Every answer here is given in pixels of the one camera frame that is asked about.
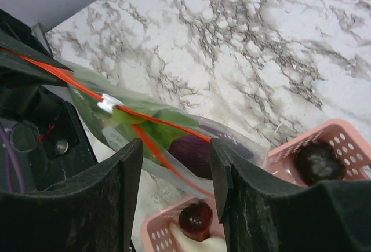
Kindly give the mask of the white garlic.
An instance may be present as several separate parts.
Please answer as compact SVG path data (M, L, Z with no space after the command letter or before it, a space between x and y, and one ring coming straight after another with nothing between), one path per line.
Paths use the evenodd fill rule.
M185 252L227 252L227 245L223 238L211 236L199 242L183 234L180 227L172 222L169 230L179 247Z

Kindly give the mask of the dark mangosteen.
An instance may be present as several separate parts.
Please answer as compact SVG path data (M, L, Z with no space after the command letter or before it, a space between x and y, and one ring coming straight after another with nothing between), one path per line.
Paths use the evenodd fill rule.
M293 164L308 186L323 180L342 180L347 171L332 146L324 141L312 141L301 146L293 155Z

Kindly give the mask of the purple eggplant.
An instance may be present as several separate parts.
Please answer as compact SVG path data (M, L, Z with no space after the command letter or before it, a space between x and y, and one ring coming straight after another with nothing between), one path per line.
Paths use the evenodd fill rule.
M229 136L210 126L201 125L201 128L211 133L214 138L222 139L237 154L245 159L253 159L253 152L244 147L238 140L235 140L233 136ZM168 152L196 176L212 180L210 143L191 134L187 134L172 141Z

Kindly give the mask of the green leaf vegetable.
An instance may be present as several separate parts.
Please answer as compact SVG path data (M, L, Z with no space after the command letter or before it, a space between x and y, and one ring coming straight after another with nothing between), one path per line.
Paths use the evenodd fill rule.
M113 150L119 150L138 137L133 125L138 125L162 151L167 151L172 141L181 136L201 132L199 123L194 117L144 94L124 90L115 85L102 87L90 84L88 87L96 94L95 96L71 86L72 99L89 131ZM116 108L110 113L99 108L97 97L105 94L117 99L123 107L139 115Z

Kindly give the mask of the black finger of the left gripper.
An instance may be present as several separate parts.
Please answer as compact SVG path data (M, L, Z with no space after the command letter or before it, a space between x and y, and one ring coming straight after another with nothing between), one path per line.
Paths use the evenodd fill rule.
M33 35L30 27L1 10L1 86L67 86L66 82L23 57L68 69L52 57L47 48Z

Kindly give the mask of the clear orange-zip bag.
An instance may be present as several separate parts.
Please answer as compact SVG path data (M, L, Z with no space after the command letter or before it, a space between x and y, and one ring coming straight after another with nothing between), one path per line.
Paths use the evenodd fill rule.
M1 132L6 176L16 178L20 192L28 189L21 153L28 156L32 188L41 191L96 164L88 133L113 151L140 139L142 169L199 198L214 195L212 139L257 166L267 157L261 145L227 126L35 50L1 49L1 117L14 123Z

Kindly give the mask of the pink plastic basket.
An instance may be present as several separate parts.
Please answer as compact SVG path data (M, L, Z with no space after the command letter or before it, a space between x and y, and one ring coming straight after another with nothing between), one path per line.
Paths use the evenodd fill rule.
M184 136L175 153L207 153L211 199L188 197L149 216L145 251L369 251L370 145L334 119L271 151L266 167L218 133L206 143Z

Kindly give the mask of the dark red cherry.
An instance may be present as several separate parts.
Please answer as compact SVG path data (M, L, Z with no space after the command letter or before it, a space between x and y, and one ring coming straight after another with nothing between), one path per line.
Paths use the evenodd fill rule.
M182 210L178 217L178 225L187 237L196 241L204 241L210 236L213 211L205 202L190 204Z

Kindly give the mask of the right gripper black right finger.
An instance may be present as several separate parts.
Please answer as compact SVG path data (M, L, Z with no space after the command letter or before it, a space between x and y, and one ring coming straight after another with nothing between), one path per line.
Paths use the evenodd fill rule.
M211 142L217 215L228 251L369 251L370 182L303 188Z

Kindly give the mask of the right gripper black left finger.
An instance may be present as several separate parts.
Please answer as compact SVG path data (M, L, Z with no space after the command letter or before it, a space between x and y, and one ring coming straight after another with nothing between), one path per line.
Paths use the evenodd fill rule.
M129 251L142 162L135 139L44 191L2 191L1 250Z

